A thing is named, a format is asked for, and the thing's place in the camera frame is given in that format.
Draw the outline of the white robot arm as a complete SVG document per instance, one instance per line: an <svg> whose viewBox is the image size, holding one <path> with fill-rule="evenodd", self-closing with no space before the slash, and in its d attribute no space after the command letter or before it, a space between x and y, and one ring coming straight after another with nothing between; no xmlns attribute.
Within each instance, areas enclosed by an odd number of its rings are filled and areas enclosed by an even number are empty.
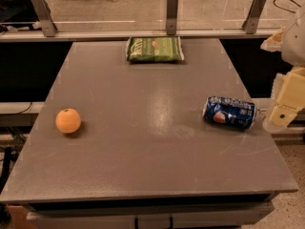
<svg viewBox="0 0 305 229"><path fill-rule="evenodd" d="M275 76L272 103L263 120L266 131L280 132L305 108L305 5L282 29L264 40L260 48L281 52L282 60L293 66L288 73Z"/></svg>

